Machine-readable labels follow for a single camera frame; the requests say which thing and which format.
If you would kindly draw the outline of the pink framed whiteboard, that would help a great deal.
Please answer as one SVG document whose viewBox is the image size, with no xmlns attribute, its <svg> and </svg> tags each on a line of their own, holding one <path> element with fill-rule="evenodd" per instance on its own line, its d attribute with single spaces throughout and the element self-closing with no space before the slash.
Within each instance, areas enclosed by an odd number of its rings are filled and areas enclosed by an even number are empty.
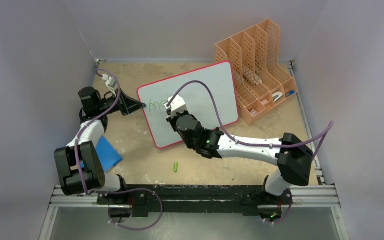
<svg viewBox="0 0 384 240">
<path fill-rule="evenodd" d="M 177 90 L 189 113 L 207 129 L 219 127 L 218 120 L 227 126 L 239 119 L 233 70 L 228 61 L 142 85 L 137 95 L 146 105 L 143 112 L 158 149 L 182 140 L 166 121 L 168 115 L 164 107 Z"/>
</svg>

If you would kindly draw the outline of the green marker cap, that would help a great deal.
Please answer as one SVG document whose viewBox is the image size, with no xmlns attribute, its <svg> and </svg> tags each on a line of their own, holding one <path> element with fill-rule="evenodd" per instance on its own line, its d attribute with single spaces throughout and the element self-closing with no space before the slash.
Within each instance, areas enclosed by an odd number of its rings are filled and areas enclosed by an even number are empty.
<svg viewBox="0 0 384 240">
<path fill-rule="evenodd" d="M 174 166 L 173 166 L 173 171 L 176 173 L 178 171 L 178 166 L 179 166 L 179 163 L 178 162 L 175 162 L 174 163 Z"/>
</svg>

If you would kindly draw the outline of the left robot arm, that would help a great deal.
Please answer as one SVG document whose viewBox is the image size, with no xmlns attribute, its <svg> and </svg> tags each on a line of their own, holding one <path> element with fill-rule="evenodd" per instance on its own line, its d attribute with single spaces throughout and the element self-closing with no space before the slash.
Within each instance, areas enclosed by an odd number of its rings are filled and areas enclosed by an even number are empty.
<svg viewBox="0 0 384 240">
<path fill-rule="evenodd" d="M 97 145 L 108 127 L 108 115 L 120 112 L 127 116 L 146 107 L 146 104 L 116 91 L 111 97 L 101 97 L 89 86 L 78 93 L 82 109 L 80 130 L 66 146 L 54 151 L 54 159 L 62 192 L 66 196 L 109 193 L 118 205 L 126 203 L 129 191 L 120 175 L 107 174 L 100 161 Z"/>
</svg>

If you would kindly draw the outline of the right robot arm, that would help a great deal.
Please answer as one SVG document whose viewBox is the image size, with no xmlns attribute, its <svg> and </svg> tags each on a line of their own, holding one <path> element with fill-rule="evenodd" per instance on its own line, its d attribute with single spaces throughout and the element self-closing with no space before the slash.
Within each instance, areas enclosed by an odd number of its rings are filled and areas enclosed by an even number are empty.
<svg viewBox="0 0 384 240">
<path fill-rule="evenodd" d="M 219 128 L 204 128 L 188 111 L 167 116 L 166 121 L 188 149 L 204 158 L 243 158 L 276 166 L 260 191 L 268 204 L 278 200 L 290 186 L 309 185 L 313 151 L 292 133 L 272 139 L 228 136 Z"/>
</svg>

